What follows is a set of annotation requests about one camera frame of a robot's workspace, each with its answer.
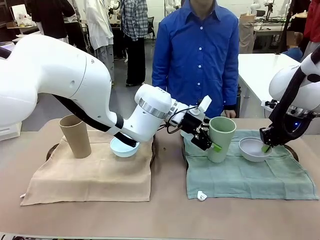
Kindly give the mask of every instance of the brown tabletop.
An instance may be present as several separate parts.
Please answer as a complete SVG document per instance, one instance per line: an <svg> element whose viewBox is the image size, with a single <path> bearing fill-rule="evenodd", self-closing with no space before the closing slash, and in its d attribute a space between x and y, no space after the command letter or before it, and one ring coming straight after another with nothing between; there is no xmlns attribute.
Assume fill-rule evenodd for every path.
<svg viewBox="0 0 320 240"><path fill-rule="evenodd" d="M236 119L258 129L267 119ZM319 239L320 201L208 198L188 200L179 133L156 135L150 202L61 202L20 206L33 173L62 137L49 121L0 172L0 232L65 238ZM302 139L290 142L320 186L320 161Z"/></svg>

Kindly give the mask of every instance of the person in plaid shirt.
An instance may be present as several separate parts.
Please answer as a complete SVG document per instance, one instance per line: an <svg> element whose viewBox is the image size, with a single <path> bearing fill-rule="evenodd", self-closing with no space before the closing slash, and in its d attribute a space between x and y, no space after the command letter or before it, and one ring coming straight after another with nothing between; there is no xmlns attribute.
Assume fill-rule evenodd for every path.
<svg viewBox="0 0 320 240"><path fill-rule="evenodd" d="M145 35L148 33L146 0L122 0L121 29L128 54L126 86L141 85L146 78Z"/></svg>

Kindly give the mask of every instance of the blue shirt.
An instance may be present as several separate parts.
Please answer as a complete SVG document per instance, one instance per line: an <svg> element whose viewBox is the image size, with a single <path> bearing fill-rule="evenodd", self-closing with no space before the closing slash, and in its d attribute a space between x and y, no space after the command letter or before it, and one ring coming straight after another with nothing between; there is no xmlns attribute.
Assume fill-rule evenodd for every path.
<svg viewBox="0 0 320 240"><path fill-rule="evenodd" d="M187 105L209 95L206 116L220 116L237 102L238 53L237 17L216 3L202 21L186 0L159 24L152 84Z"/></svg>
<svg viewBox="0 0 320 240"><path fill-rule="evenodd" d="M288 51L284 51L282 54L289 56L290 58L298 61L300 63L302 57L304 56L300 47L289 48Z"/></svg>

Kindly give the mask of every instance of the bowl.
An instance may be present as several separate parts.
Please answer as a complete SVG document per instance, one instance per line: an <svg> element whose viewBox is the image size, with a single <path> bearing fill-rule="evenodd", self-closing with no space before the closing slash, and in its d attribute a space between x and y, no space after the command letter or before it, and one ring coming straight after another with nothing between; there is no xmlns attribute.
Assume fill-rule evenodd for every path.
<svg viewBox="0 0 320 240"><path fill-rule="evenodd" d="M272 153L272 148L267 152L262 151L264 143L257 137L245 137L239 142L239 149L242 156L251 162L263 162L265 161Z"/></svg>
<svg viewBox="0 0 320 240"><path fill-rule="evenodd" d="M140 143L137 142L135 147L129 146L118 138L114 137L110 142L110 148L115 155L121 158L128 158L134 155L139 148Z"/></svg>

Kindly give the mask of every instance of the person's neck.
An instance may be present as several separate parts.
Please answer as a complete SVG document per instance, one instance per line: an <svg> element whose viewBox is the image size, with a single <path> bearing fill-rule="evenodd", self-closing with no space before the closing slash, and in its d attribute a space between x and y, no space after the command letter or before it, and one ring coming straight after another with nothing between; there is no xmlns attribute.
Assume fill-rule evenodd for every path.
<svg viewBox="0 0 320 240"><path fill-rule="evenodd" d="M207 0L206 3L199 0L190 0L191 7L201 20L204 20L211 14L215 3L216 0Z"/></svg>

